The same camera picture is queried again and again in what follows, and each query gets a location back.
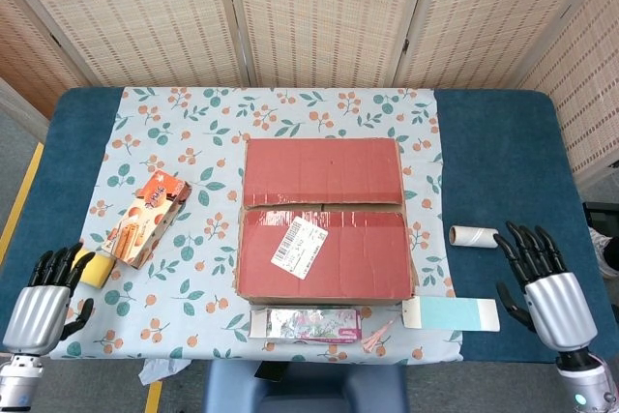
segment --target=blue table surface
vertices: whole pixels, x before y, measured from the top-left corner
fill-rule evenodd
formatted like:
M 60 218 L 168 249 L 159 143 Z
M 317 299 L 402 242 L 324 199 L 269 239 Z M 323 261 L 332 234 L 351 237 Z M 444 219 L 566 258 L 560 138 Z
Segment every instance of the blue table surface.
M 80 88 L 58 102 L 37 176 L 1 270 L 0 334 L 13 302 L 43 251 L 79 239 L 122 88 Z M 445 241 L 453 224 L 495 227 L 505 220 L 542 225 L 578 277 L 598 326 L 591 344 L 603 357 L 619 351 L 619 333 L 589 240 L 550 99 L 532 91 L 437 90 L 443 149 Z M 498 250 L 447 246 L 459 297 L 497 298 L 504 281 L 524 304 Z M 552 362 L 545 348 L 499 308 L 499 333 L 465 333 L 465 360 Z

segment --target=orange snack box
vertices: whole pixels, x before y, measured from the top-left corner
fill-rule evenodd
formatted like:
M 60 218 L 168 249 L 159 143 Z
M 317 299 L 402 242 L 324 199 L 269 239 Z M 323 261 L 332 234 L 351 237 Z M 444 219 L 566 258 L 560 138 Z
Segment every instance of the orange snack box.
M 187 200 L 192 188 L 185 181 L 157 170 L 138 191 L 132 206 L 112 229 L 102 249 L 139 269 L 149 258 Z

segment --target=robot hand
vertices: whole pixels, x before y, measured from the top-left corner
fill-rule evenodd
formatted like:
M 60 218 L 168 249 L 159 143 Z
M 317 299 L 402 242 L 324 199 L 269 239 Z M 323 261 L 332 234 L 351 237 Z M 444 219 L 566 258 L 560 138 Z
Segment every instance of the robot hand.
M 95 255 L 86 253 L 73 266 L 80 249 L 75 244 L 44 253 L 17 298 L 3 339 L 14 356 L 0 369 L 0 411 L 30 411 L 43 376 L 40 357 L 83 328 L 92 313 L 93 300 L 87 299 L 77 320 L 64 324 L 81 274 Z
M 501 303 L 546 347 L 559 352 L 556 365 L 575 412 L 619 411 L 617 387 L 607 364 L 589 353 L 589 343 L 598 333 L 591 311 L 554 240 L 539 226 L 537 235 L 509 221 L 507 228 L 517 251 L 499 234 L 494 240 L 507 256 L 530 312 L 516 305 L 504 282 L 496 284 Z

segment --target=yellow tape line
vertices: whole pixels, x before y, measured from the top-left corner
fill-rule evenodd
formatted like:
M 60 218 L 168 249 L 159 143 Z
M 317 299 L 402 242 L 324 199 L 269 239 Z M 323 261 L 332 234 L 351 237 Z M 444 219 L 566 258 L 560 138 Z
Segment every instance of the yellow tape line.
M 159 398 L 162 396 L 162 382 L 155 381 L 148 388 L 148 397 L 146 398 L 146 406 L 144 413 L 157 413 L 159 410 Z
M 21 187 L 17 193 L 17 197 L 15 199 L 15 203 L 13 204 L 13 208 L 11 209 L 11 213 L 9 214 L 9 218 L 7 219 L 7 224 L 4 226 L 2 236 L 0 236 L 0 265 L 2 265 L 4 256 L 7 254 L 7 249 L 9 248 L 9 243 L 11 242 L 11 238 L 15 232 L 17 221 L 19 221 L 19 217 L 21 216 L 23 204 L 26 202 L 26 197 L 30 192 L 30 186 L 32 186 L 32 181 L 35 179 L 35 174 L 37 174 L 43 148 L 44 146 L 42 143 L 37 144 L 35 153 L 33 154 L 32 159 L 30 159 L 30 164 L 28 165 L 26 174 L 23 176 L 23 181 L 21 182 Z

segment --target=white tablecloth with leaf pattern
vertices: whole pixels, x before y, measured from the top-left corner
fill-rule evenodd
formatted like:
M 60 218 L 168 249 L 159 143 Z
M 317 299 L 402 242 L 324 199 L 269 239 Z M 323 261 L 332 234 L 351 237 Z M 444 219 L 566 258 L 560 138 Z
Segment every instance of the white tablecloth with leaf pattern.
M 361 308 L 360 343 L 249 339 L 250 304 L 233 288 L 245 141 L 250 137 L 393 137 L 400 147 L 413 260 L 422 295 L 454 296 L 441 221 L 441 142 L 431 90 L 126 88 L 84 219 L 98 250 L 160 168 L 191 183 L 187 204 L 150 261 L 117 263 L 103 289 L 81 284 L 69 319 L 95 300 L 86 327 L 54 358 L 247 358 L 420 364 L 459 360 L 461 333 L 407 330 L 400 306 Z

